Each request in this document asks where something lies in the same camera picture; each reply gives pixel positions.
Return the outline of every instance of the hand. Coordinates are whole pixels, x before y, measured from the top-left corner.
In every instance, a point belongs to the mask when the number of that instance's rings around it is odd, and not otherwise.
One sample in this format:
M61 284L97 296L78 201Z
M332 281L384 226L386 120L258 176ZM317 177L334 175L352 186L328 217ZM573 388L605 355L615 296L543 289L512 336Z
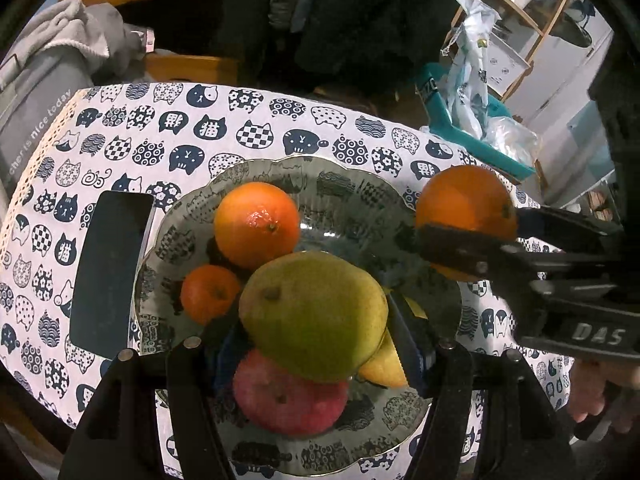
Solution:
M640 367L635 365L576 360L569 377L571 394L566 408L576 422L582 422L587 415L599 415L602 412L605 407L602 394L606 381L640 390ZM611 425L619 433L627 433L638 415L640 392Z

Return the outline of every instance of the tablecloth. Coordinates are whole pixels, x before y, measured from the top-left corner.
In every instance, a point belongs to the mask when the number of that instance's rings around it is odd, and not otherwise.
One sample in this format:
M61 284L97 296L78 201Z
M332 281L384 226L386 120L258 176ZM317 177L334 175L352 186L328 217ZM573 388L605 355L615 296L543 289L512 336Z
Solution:
M315 155L387 180L414 208L434 174L479 164L464 148L428 131L268 91L187 83L111 85L79 91L18 186L3 231L10 239L0 268L0 358L14 377L70 426L82 416L109 361L68 338L76 270L95 203L107 189L155 196L148 248L182 195L250 158ZM538 206L501 177L516 206ZM528 250L549 251L540 240ZM458 340L469 350L514 348L513 315L486 280L459 283ZM132 333L136 334L132 320ZM519 348L549 401L564 405L572 360ZM483 394L475 392L462 460L477 453ZM158 400L165 467L180 476L168 410ZM362 459L335 476L402 478L422 428L394 450ZM284 478L268 467L236 467L243 478Z

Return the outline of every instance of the red apple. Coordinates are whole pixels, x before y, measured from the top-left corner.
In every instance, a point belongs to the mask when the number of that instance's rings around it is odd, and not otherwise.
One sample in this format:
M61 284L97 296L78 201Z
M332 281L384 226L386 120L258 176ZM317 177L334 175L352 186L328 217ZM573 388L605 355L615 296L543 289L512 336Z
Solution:
M320 384L291 375L257 350L251 350L234 375L234 397L252 423L273 433L322 433L338 419L347 381Z

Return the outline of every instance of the wooden rack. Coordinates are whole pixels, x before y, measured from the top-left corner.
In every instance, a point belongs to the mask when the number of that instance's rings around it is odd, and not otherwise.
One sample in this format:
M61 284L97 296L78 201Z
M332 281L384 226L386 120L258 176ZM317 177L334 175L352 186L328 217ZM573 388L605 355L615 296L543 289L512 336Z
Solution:
M558 0L556 10L552 13L551 17L545 25L539 25L538 23L536 23L536 21L531 16L529 16L525 10L518 7L513 1L502 1L505 5L507 5L507 7L509 7L511 11L515 12L520 17L522 22L524 22L528 27L532 28L532 30L538 35L533 46L524 57L524 60L530 66L531 62L533 61L533 57L536 55L536 52L538 51L540 46L542 46L542 42L545 41L546 37L551 32L551 29L556 24L556 21L564 11L564 6L566 5L568 0ZM451 27L455 27L458 24L458 22L460 21L460 17L462 16L462 12L462 8L459 8L457 10L456 15L451 22ZM520 86L520 83L522 82L522 79L526 76L526 74L527 72L523 73L519 78L516 79L516 81L512 83L511 86L509 86L509 88L507 88L507 91L502 96L501 101L504 102L505 100L507 100L518 89L518 86Z

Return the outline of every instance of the table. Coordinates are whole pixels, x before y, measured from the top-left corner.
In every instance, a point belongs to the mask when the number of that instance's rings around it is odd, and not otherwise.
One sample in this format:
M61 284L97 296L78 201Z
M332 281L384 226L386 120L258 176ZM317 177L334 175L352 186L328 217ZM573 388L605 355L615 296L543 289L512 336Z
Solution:
M428 179L457 164L479 164L464 148L428 132L302 98L190 83L111 85L79 91L38 146L12 199L0 235L0 358L44 406L75 426L108 360L68 338L79 254L100 193L149 192L156 208L148 248L171 203L239 160L315 155L387 180L408 206ZM506 179L516 206L538 206ZM523 240L528 250L555 250ZM499 354L516 346L513 316L488 281L459 283L458 340ZM520 348L550 402L570 390L572 360ZM476 392L462 460L478 452L482 395ZM167 471L179 476L168 410L158 402ZM422 432L395 450L360 460L334 476L397 480ZM284 478L268 468L243 478Z

